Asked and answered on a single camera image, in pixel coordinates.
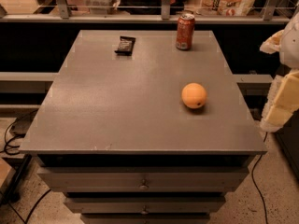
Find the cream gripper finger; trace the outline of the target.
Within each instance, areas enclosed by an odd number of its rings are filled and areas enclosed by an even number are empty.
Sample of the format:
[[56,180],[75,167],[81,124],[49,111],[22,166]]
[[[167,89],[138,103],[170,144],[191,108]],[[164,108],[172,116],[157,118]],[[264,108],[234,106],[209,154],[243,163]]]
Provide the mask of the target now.
[[290,112],[299,109],[298,70],[290,72],[282,79],[274,104]]
[[266,105],[262,112],[260,127],[265,132],[274,133],[291,118],[292,112],[274,105]]

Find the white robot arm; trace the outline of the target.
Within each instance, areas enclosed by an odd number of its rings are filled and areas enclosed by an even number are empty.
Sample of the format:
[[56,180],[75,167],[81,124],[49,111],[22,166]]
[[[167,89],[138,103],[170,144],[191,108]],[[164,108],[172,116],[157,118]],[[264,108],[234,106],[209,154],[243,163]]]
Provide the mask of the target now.
[[262,112],[260,127],[274,133],[299,109],[299,13],[283,30],[264,41],[260,51],[278,52],[280,62],[290,68],[287,75],[276,75],[273,79]]

